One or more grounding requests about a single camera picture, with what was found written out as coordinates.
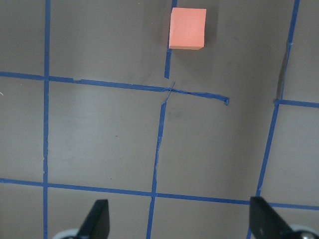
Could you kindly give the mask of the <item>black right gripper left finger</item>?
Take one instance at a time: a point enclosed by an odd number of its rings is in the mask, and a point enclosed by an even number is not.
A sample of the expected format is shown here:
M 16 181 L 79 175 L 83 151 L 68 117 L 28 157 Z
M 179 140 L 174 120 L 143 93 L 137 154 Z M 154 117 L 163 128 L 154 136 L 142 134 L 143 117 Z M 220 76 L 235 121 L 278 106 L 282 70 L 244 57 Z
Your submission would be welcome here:
M 107 239 L 110 233 L 108 200 L 96 200 L 78 233 L 78 239 Z

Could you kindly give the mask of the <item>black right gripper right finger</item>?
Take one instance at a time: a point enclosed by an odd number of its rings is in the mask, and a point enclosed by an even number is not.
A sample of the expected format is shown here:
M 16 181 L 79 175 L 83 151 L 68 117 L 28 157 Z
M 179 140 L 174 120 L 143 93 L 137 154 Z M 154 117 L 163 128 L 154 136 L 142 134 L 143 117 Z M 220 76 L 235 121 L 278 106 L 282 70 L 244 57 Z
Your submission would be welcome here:
M 251 197 L 249 227 L 256 239 L 288 239 L 294 230 L 262 197 Z

